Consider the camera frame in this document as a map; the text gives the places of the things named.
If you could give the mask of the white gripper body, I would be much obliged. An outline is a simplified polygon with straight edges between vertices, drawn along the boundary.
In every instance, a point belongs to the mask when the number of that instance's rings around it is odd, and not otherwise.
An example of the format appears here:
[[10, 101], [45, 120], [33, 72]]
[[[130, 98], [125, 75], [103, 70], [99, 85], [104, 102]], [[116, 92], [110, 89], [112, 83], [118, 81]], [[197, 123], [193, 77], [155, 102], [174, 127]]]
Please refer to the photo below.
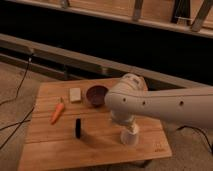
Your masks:
[[135, 122], [135, 118], [133, 115], [112, 111], [111, 119], [116, 124], [124, 126], [132, 134], [136, 134], [139, 132], [139, 126]]

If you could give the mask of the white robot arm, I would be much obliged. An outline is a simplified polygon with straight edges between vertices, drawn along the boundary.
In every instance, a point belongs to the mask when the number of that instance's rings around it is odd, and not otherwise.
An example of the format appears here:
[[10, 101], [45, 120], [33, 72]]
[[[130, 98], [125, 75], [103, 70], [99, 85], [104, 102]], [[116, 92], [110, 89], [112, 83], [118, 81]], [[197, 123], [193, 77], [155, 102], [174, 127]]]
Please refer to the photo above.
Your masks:
[[105, 105], [112, 120], [131, 127], [134, 116], [213, 129], [213, 86], [144, 91], [145, 83], [128, 73], [108, 90]]

